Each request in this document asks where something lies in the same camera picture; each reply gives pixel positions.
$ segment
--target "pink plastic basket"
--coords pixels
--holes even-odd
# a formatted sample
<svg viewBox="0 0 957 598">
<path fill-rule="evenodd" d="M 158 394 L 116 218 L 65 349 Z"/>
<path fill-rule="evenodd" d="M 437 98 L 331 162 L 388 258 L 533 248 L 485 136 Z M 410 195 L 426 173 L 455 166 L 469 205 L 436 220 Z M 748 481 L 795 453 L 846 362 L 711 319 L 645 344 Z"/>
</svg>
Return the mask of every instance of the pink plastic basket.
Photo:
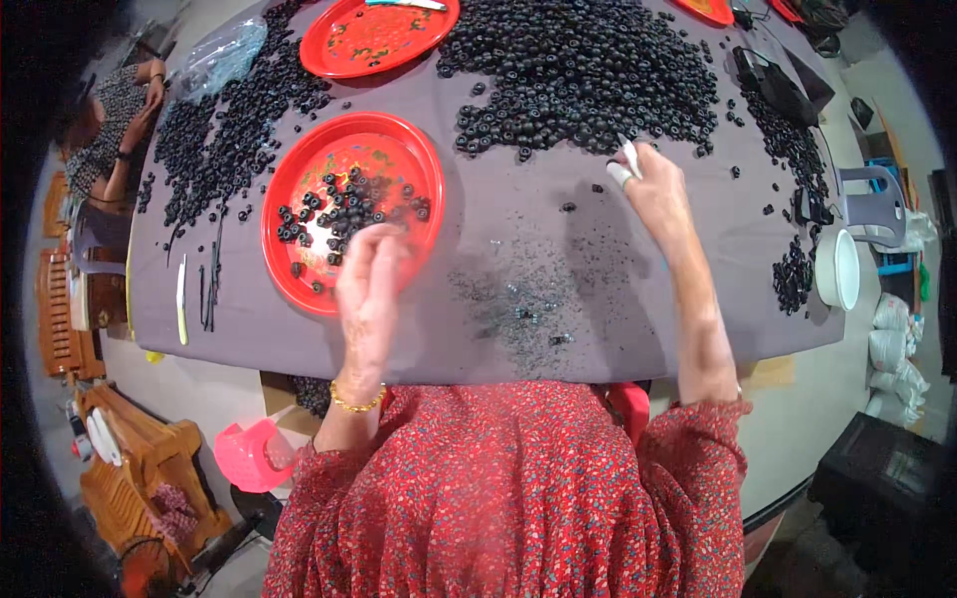
<svg viewBox="0 0 957 598">
<path fill-rule="evenodd" d="M 212 453 L 223 476 L 244 492 L 269 492 L 293 474 L 292 448 L 272 419 L 248 430 L 232 424 L 216 435 Z"/>
</svg>

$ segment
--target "gold bracelet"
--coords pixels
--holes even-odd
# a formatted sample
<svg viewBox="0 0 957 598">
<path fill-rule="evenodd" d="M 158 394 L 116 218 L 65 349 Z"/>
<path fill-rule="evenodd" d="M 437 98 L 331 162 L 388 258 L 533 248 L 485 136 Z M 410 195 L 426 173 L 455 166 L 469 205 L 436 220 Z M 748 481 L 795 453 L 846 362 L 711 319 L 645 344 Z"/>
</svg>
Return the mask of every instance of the gold bracelet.
<svg viewBox="0 0 957 598">
<path fill-rule="evenodd" d="M 353 413 L 365 413 L 368 410 L 375 409 L 375 406 L 382 402 L 383 397 L 386 396 L 386 383 L 382 383 L 382 388 L 379 390 L 379 396 L 375 397 L 368 405 L 349 405 L 345 401 L 339 398 L 339 392 L 336 391 L 336 381 L 333 380 L 329 383 L 329 394 L 332 395 L 332 402 L 343 408 L 346 411 L 352 411 Z"/>
</svg>

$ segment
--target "hand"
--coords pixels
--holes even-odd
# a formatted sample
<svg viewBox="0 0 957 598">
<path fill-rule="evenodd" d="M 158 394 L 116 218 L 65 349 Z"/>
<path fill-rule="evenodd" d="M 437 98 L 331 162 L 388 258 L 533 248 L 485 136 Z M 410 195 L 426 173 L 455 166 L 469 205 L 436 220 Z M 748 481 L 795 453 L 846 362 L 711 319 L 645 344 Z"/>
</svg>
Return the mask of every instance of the hand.
<svg viewBox="0 0 957 598">
<path fill-rule="evenodd" d="M 140 111 L 140 114 L 133 117 L 133 120 L 129 122 L 120 140 L 121 152 L 128 154 L 133 151 L 136 144 L 140 142 L 143 135 L 145 135 L 149 129 L 149 119 L 152 118 L 153 111 L 156 110 L 156 106 L 158 105 L 159 104 L 154 104 L 151 106 L 147 103 L 143 110 Z"/>
<path fill-rule="evenodd" d="M 363 229 L 349 243 L 336 301 L 345 333 L 345 362 L 336 378 L 343 400 L 367 404 L 379 392 L 398 320 L 399 264 L 409 252 L 389 224 Z"/>
<path fill-rule="evenodd" d="M 643 178 L 631 177 L 625 181 L 625 195 L 665 259 L 670 261 L 690 239 L 696 237 L 688 196 L 684 191 L 684 173 L 650 145 L 634 146 L 638 150 Z M 627 169 L 620 153 L 615 159 Z"/>
<path fill-rule="evenodd" d="M 149 80 L 149 87 L 146 89 L 146 106 L 156 107 L 163 103 L 163 96 L 167 88 L 163 85 L 163 79 L 154 77 Z"/>
</svg>

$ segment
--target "red patterned sleeve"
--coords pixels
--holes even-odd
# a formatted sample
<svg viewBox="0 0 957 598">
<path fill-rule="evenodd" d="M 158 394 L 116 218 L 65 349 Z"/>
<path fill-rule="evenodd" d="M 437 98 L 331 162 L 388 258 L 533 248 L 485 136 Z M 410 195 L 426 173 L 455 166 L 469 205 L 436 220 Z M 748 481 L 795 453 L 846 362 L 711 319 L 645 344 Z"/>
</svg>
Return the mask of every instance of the red patterned sleeve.
<svg viewBox="0 0 957 598">
<path fill-rule="evenodd" d="M 739 596 L 744 584 L 744 535 L 738 494 L 747 465 L 738 446 L 744 401 L 676 407 L 641 435 L 641 483 L 657 519 L 657 589 L 681 596 Z"/>
<path fill-rule="evenodd" d="M 321 549 L 329 557 L 338 550 L 335 543 L 319 546 L 316 539 L 336 537 L 339 505 L 367 458 L 368 454 L 342 451 L 317 454 L 312 442 L 299 449 L 295 487 L 276 528 L 263 596 L 318 596 L 345 590 L 323 588 L 314 551 Z"/>
</svg>

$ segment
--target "woman's left hand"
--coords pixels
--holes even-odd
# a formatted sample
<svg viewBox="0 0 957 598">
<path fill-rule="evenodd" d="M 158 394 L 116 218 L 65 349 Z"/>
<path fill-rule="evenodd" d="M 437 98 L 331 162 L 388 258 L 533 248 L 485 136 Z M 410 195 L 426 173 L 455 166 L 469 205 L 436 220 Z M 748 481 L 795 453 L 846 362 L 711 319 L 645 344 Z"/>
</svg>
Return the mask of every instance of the woman's left hand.
<svg viewBox="0 0 957 598">
<path fill-rule="evenodd" d="M 154 77 L 149 81 L 149 88 L 146 89 L 146 107 L 153 108 L 163 103 L 163 96 L 167 88 L 163 85 L 163 80 Z"/>
<path fill-rule="evenodd" d="M 409 251 L 390 224 L 363 229 L 349 243 L 336 301 L 345 333 L 345 362 L 336 379 L 344 398 L 367 404 L 375 397 L 399 317 L 399 265 Z"/>
</svg>

